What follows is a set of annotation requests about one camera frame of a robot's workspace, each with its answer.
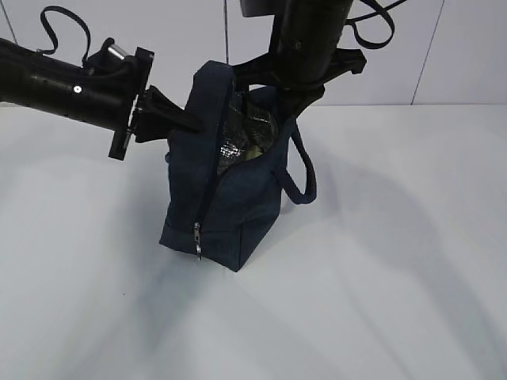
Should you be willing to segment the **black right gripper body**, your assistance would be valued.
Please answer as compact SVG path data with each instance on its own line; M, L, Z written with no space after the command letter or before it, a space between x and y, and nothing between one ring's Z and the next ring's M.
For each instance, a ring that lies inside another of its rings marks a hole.
M330 55L298 57L265 53L248 62L233 66L236 84L273 86L295 91L317 89L350 72L360 74L367 60L359 49L335 48Z

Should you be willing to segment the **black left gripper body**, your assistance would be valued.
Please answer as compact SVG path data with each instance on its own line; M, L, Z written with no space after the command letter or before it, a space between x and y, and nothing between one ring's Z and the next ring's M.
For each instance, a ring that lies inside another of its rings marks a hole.
M132 91L126 96L126 103L122 109L120 126L115 128L109 158L123 161L130 143L131 137L135 134L137 116L137 103L143 97L147 87L147 81L151 72L154 52L137 47L134 56L128 56L135 63L133 78L131 79Z

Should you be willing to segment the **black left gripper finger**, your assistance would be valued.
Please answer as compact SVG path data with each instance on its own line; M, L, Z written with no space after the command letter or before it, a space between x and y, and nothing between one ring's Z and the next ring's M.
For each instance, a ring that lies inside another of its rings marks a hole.
M168 139L174 130L197 133L203 129L203 123L198 118L174 104L154 85L146 89L136 102L136 143Z

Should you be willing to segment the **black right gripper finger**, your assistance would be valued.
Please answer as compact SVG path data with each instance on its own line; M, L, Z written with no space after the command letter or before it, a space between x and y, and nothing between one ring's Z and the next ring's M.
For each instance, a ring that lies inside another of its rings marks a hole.
M325 93L325 86L321 85L307 90L284 90L283 91L283 118L297 119L306 108L318 101Z

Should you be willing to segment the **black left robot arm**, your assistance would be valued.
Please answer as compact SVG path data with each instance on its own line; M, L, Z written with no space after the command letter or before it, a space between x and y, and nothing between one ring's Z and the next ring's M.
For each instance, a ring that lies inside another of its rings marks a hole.
M148 85L154 52L124 54L114 39L83 67L1 41L1 99L112 131L109 157L124 160L137 143L168 139L170 132L203 131L202 122Z

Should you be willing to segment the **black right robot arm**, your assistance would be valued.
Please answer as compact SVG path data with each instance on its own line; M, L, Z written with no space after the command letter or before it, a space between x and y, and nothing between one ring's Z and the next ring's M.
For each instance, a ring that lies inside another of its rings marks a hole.
M366 58L359 49L337 45L351 1L241 1L244 17L274 16L269 50L234 65L236 89L275 89L281 117L299 116L323 97L325 84L344 73L360 74Z

